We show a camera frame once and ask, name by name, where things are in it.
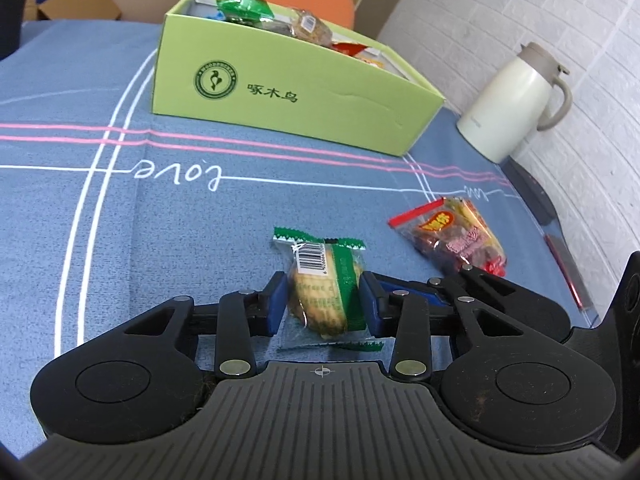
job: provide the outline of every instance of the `green logo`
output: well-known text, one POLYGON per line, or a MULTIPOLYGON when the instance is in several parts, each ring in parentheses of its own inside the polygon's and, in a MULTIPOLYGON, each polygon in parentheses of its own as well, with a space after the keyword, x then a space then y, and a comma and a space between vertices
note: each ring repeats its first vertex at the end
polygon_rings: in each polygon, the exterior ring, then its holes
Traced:
POLYGON ((207 99, 222 99, 234 91, 238 73, 226 61, 209 61, 196 72, 194 85, 207 99))

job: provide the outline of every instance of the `blue tablecloth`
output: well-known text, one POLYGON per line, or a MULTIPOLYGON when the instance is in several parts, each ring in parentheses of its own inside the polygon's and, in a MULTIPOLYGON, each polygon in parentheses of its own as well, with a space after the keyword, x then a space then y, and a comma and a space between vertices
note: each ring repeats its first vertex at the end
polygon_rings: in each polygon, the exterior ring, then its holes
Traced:
MULTIPOLYGON (((500 169, 443 109, 405 158, 315 139, 150 112, 160 28, 42 22, 0 62, 0 440, 22 455, 44 438, 29 404, 60 352, 178 294, 212 303, 261 289, 282 268, 274 226, 367 243, 370 270, 437 275, 387 219, 439 195, 469 196, 508 254, 507 278, 585 325, 540 227, 500 169)), ((336 350, 268 359, 381 359, 336 350)), ((436 366, 450 356, 442 341, 436 366)), ((203 341, 198 362, 212 362, 203 341)))

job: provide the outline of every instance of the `green cardboard box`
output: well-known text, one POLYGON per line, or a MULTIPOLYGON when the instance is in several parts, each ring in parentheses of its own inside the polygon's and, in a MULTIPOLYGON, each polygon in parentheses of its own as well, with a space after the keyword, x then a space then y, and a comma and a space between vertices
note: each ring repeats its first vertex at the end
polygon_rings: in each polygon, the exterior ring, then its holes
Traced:
MULTIPOLYGON (((198 5, 181 0, 164 18, 152 103, 156 114, 403 155, 444 102, 393 50, 352 30, 327 23, 334 40, 378 49, 402 76, 295 38, 189 15, 198 5)), ((277 17, 294 16, 286 7, 270 6, 277 17)))

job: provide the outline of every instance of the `green candy wrapper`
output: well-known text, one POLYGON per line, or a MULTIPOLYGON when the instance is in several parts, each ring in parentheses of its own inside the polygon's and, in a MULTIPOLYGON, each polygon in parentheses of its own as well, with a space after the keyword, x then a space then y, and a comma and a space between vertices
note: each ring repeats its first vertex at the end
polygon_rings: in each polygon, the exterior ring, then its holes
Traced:
POLYGON ((230 12, 252 22, 275 18, 271 7, 264 0, 218 0, 217 4, 223 12, 230 12))

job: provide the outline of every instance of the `white brick wall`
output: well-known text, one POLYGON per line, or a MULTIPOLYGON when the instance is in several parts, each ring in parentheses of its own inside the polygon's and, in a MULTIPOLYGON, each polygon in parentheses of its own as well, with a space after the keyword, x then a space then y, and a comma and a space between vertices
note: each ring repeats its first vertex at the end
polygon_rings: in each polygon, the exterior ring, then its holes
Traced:
POLYGON ((536 41, 571 70, 572 111, 553 131, 530 135, 516 158, 554 201, 606 308, 640 248, 640 0, 401 0, 380 40, 458 111, 520 43, 536 41))

